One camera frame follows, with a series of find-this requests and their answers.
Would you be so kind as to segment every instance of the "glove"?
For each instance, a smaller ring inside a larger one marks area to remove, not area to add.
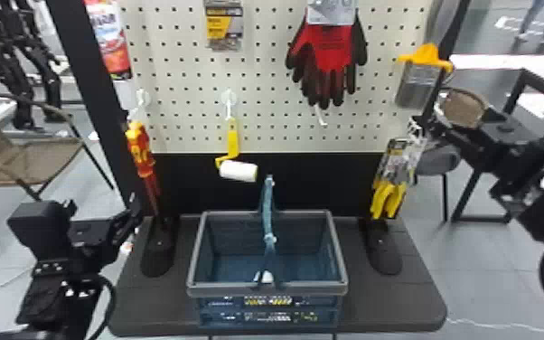
[[[356,65],[367,63],[367,46],[358,15],[353,26],[312,25],[304,19],[286,56],[302,81],[302,94],[311,106],[328,109],[343,104],[344,90],[356,91]]]

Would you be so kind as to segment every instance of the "pegboard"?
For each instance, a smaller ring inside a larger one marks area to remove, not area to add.
[[[206,48],[202,0],[119,0],[139,86],[152,103],[144,118],[156,153],[226,151],[220,95],[238,94],[234,108],[244,153],[381,152],[419,114],[394,104],[402,53],[422,43],[431,0],[361,0],[369,62],[357,69],[357,91],[324,111],[319,124],[285,67],[305,0],[243,0],[240,52]]]

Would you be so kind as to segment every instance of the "basket handle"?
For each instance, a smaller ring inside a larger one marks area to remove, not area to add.
[[[264,283],[264,273],[266,271],[274,276],[274,283],[277,289],[282,289],[283,280],[280,277],[277,260],[277,237],[272,230],[272,212],[276,211],[274,200],[272,199],[272,189],[274,187],[274,179],[272,175],[266,177],[264,187],[261,190],[261,200],[259,202],[259,213],[261,213],[262,225],[264,227],[264,243],[266,244],[266,252],[264,253],[264,262],[261,265],[261,270],[258,275],[258,284],[255,290],[261,288]]]

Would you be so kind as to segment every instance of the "person's leg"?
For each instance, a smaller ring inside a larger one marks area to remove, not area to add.
[[[533,22],[533,19],[538,16],[542,8],[544,8],[544,0],[533,0],[533,5],[531,5],[530,10],[527,11],[527,15],[525,15],[519,33],[526,33],[527,30],[530,29],[530,25]]]

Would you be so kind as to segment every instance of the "black tabletop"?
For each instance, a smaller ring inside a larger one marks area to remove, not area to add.
[[[403,256],[404,269],[398,276],[384,277],[370,267],[356,219],[338,218],[335,225],[350,284],[337,329],[287,332],[200,329],[185,285],[198,220],[198,217],[182,219],[175,264],[156,279],[146,278],[140,271],[145,236],[150,228],[146,220],[117,283],[117,308],[109,324],[114,335],[433,332],[445,322],[445,302],[401,221],[392,222],[391,229]]]

